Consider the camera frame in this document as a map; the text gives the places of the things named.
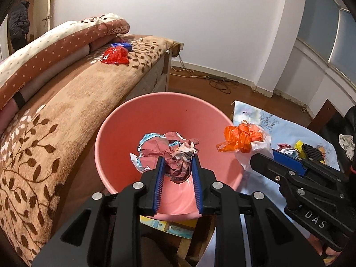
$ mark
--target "red plastic bag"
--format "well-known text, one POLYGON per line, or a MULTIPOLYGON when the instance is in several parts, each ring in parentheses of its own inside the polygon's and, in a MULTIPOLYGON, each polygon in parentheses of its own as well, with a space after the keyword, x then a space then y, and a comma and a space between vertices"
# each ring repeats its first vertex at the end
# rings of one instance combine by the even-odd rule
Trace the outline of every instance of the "red plastic bag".
POLYGON ((129 64, 128 53, 129 51, 122 46, 110 47, 105 51, 101 63, 129 64))

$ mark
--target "person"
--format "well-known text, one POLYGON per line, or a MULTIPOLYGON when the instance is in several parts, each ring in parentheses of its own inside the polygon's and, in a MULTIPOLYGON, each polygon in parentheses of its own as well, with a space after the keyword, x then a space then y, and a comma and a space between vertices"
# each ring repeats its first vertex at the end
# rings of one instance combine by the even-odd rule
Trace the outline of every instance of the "person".
POLYGON ((30 30, 28 7, 30 0, 21 0, 10 13, 8 27, 10 30, 11 45, 15 51, 27 45, 27 34, 30 30))

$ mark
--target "dark jacket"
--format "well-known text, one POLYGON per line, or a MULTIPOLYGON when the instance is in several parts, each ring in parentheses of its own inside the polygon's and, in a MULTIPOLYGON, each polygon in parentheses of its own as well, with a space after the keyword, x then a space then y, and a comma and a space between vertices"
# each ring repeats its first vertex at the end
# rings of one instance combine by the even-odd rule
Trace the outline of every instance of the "dark jacket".
POLYGON ((28 19, 28 6, 30 2, 22 0, 20 4, 15 6, 11 13, 8 22, 10 30, 10 39, 20 39, 30 30, 30 21, 28 19))

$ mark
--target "window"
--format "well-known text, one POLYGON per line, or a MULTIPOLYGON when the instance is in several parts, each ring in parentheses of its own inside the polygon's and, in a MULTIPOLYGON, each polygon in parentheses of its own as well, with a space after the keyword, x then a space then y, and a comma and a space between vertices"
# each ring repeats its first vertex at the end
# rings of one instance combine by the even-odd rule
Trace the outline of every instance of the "window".
POLYGON ((330 64, 356 84, 356 22, 343 10, 340 11, 339 31, 330 64))
POLYGON ((338 31, 338 21, 339 7, 334 0, 305 0, 298 38, 328 61, 338 31))
POLYGON ((338 1, 305 0, 298 39, 356 88, 356 21, 338 1))

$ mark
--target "white wall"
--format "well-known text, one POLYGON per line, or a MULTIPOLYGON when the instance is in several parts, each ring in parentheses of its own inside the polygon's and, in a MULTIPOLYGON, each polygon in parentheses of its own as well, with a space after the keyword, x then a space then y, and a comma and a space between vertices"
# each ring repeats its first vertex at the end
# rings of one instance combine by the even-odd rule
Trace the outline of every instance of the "white wall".
POLYGON ((345 115, 356 91, 311 49, 296 40, 276 89, 308 105, 315 116, 326 99, 345 115))
POLYGON ((53 23, 113 12, 130 23, 131 33, 184 42, 182 58, 187 63, 254 81, 270 56, 284 4, 285 0, 53 0, 53 23))
POLYGON ((355 100, 335 80, 326 75, 309 104, 309 108, 314 115, 319 112, 327 99, 342 115, 345 115, 355 105, 355 100))
POLYGON ((265 63, 261 63, 255 75, 254 83, 258 88, 270 93, 276 87, 283 69, 288 61, 297 37, 305 0, 281 0, 278 13, 279 23, 275 24, 275 35, 270 37, 270 46, 266 49, 265 63))
POLYGON ((326 69, 327 65, 316 54, 296 40, 276 88, 309 105, 323 81, 326 69))

